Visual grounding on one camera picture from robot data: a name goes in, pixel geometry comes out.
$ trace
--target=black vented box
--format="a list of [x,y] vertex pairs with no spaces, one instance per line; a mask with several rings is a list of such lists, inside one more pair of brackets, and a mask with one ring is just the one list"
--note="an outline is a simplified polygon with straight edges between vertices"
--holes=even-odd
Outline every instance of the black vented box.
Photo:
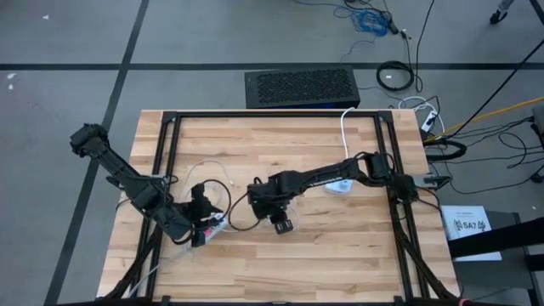
[[246,72],[245,78],[247,109],[347,109],[360,102],[353,69],[347,65]]

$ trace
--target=wooden table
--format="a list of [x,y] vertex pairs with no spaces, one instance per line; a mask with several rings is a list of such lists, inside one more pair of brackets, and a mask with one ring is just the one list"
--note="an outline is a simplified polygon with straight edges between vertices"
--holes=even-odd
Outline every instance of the wooden table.
[[[427,173],[413,111],[392,112],[405,173]],[[255,176],[266,181],[282,170],[307,171],[339,162],[344,159],[339,115],[184,118],[173,169],[180,182],[171,193],[176,201],[184,201],[182,194],[204,179],[228,183],[221,167],[209,162],[197,166],[181,190],[190,167],[203,159],[221,161],[228,169],[235,182],[230,186],[233,201],[246,192]],[[142,174],[151,173],[161,118],[160,110],[144,110],[139,118],[130,163]],[[371,119],[347,117],[344,122],[352,155],[377,150]],[[171,135],[167,133],[167,144]],[[166,158],[162,160],[164,173]],[[218,192],[213,187],[207,190],[212,202],[216,201]],[[435,201],[424,191],[421,197]],[[218,206],[225,209],[226,202]],[[262,222],[249,232],[220,233],[209,244],[161,266],[154,299],[170,295],[173,301],[384,302],[403,296],[384,188],[354,184],[350,195],[331,195],[317,187],[295,198],[292,206],[300,214],[298,232],[277,235],[273,226]],[[446,287],[458,294],[438,211],[421,203],[412,206],[423,257]],[[247,201],[232,217],[241,227],[255,222]],[[132,263],[141,223],[142,217],[131,205],[118,210],[99,295],[110,291]],[[163,237],[161,260],[176,256],[181,248]],[[417,296],[417,277],[408,258]]]

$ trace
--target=gray floor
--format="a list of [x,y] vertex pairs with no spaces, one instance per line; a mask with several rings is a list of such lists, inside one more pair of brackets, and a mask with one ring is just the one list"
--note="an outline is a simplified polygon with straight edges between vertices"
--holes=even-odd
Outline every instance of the gray floor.
[[[381,8],[382,2],[374,0]],[[388,6],[397,26],[413,39],[411,59],[430,0]],[[543,27],[526,1],[517,1],[498,26],[489,26],[496,1],[437,1],[422,42],[422,63],[515,63],[541,39]],[[139,2],[118,0],[0,0],[0,64],[120,64]],[[292,0],[151,1],[133,63],[338,62],[353,42],[369,39],[332,8]],[[360,43],[346,62],[407,60],[393,36]],[[530,62],[544,62],[544,49]],[[474,112],[510,71],[425,70],[420,95],[437,94],[446,126]],[[16,73],[12,79],[7,76]],[[111,143],[128,157],[142,109],[245,108],[244,71],[129,71],[110,130]],[[360,87],[377,86],[374,70],[355,71]],[[393,74],[393,82],[399,77]],[[0,71],[0,305],[42,304],[77,202],[88,161],[70,152],[68,139],[84,122],[101,122],[117,71]],[[488,111],[542,96],[544,71],[520,71]],[[394,99],[378,89],[360,92],[360,108],[386,108]],[[413,89],[394,96],[415,94]],[[529,109],[473,127],[528,116]],[[514,129],[536,145],[527,126]],[[496,139],[475,145],[464,159],[518,154]],[[452,165],[455,185],[476,190],[526,179],[539,163],[507,170],[505,162]],[[438,166],[441,173],[444,169]],[[61,302],[94,298],[113,225],[118,192],[99,171],[76,244]],[[443,205],[483,205],[518,212],[523,220],[544,215],[544,190],[528,183],[506,190],[459,195],[444,187]],[[468,286],[476,298],[498,288]],[[510,290],[485,301],[527,304]]]

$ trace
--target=white paper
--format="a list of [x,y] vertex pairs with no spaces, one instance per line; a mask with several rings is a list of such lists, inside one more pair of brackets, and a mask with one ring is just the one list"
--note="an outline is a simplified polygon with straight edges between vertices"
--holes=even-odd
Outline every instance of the white paper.
[[[442,206],[442,219],[449,241],[491,230],[484,207]],[[455,258],[454,261],[501,261],[500,252]]]

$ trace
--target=ventilation grille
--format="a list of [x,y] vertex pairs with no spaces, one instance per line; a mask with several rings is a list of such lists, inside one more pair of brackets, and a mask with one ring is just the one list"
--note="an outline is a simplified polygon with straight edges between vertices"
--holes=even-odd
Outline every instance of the ventilation grille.
[[265,73],[257,77],[258,103],[346,99],[356,92],[351,83],[342,68]]

